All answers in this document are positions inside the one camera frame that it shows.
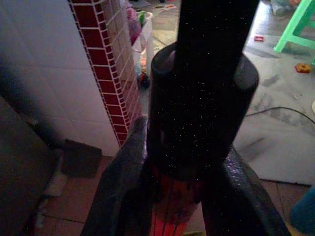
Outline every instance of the blue object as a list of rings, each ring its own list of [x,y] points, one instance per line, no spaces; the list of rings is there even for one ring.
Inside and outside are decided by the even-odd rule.
[[[313,186],[292,209],[291,225],[304,234],[315,235],[315,187]]]

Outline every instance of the gray floor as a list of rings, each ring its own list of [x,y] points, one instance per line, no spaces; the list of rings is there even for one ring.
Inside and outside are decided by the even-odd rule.
[[[176,40],[180,1],[170,1],[177,9],[161,11],[157,0],[146,8],[154,14],[153,35],[155,52]],[[249,113],[276,106],[290,107],[304,112],[315,120],[312,102],[315,100],[315,72],[299,74],[297,63],[311,63],[315,51],[288,44],[284,52],[275,53],[280,35],[293,12],[282,17],[273,15],[267,1],[260,2],[244,54],[252,61],[260,75],[259,87]],[[255,42],[255,35],[265,37]],[[314,37],[314,29],[306,29],[305,37]],[[143,115],[148,114],[149,91],[141,91]],[[292,183],[315,183],[315,125],[302,115],[284,109],[272,110],[245,118],[234,142],[241,156],[263,179]]]

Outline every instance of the black cylindrical pipe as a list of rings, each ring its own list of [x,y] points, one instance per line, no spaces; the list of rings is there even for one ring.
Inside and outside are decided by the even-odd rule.
[[[147,147],[164,173],[200,180],[227,156],[258,84],[241,58],[256,6],[183,0],[177,43],[152,61]]]

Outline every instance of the tiled pillar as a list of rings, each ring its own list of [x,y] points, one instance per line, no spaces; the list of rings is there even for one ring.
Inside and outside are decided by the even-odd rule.
[[[124,0],[68,0],[116,137],[141,115]]]

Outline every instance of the floor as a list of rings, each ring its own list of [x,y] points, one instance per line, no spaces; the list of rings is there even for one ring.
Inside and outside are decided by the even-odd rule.
[[[60,197],[50,198],[44,207],[44,220],[42,226],[36,228],[36,236],[79,236],[93,202],[101,173],[110,163],[110,158],[102,158],[95,178],[69,179],[63,194]],[[285,221],[289,221],[292,207],[310,188],[306,185],[266,180],[262,180],[262,185]],[[192,216],[186,231],[204,231],[201,206]]]
[[[144,10],[154,14],[153,36],[157,52],[176,40],[179,8],[161,11],[155,8],[160,4],[159,1],[148,2],[151,5]],[[166,0],[166,3],[180,6],[180,0]],[[259,4],[258,14],[244,48],[244,53],[260,73],[259,88],[249,113],[274,106],[288,106],[303,111],[315,119],[311,111],[311,101],[315,99],[314,73],[300,75],[293,68],[298,62],[310,63],[315,58],[315,53],[296,45],[288,47],[285,54],[277,54],[272,50],[291,15],[292,13],[288,13],[283,17],[275,17],[268,4],[265,2]],[[305,36],[312,37],[310,33],[311,31],[307,30]],[[256,34],[263,35],[265,42],[254,42],[253,36]],[[149,90],[140,92],[143,115],[147,115]],[[277,110],[246,118],[234,145],[261,178],[311,184],[315,182],[313,171],[310,172],[315,169],[312,161],[312,157],[315,156],[314,142],[315,127],[310,122],[301,115]],[[297,148],[300,145],[304,147],[303,150]],[[288,157],[286,161],[290,158],[293,160],[291,166],[281,168],[283,158],[286,157]],[[100,175],[110,161],[108,158],[102,159],[95,179],[68,180],[63,194],[50,199],[45,207],[43,227],[36,229],[37,236],[80,235]],[[285,221],[289,220],[288,215],[292,207],[309,189],[306,185],[276,181],[263,180],[262,184]],[[201,208],[196,211],[187,229],[196,230],[204,230]]]
[[[41,228],[36,236],[79,236],[89,214],[101,174],[111,162],[103,157],[95,178],[68,179],[60,197],[52,197],[44,207]]]

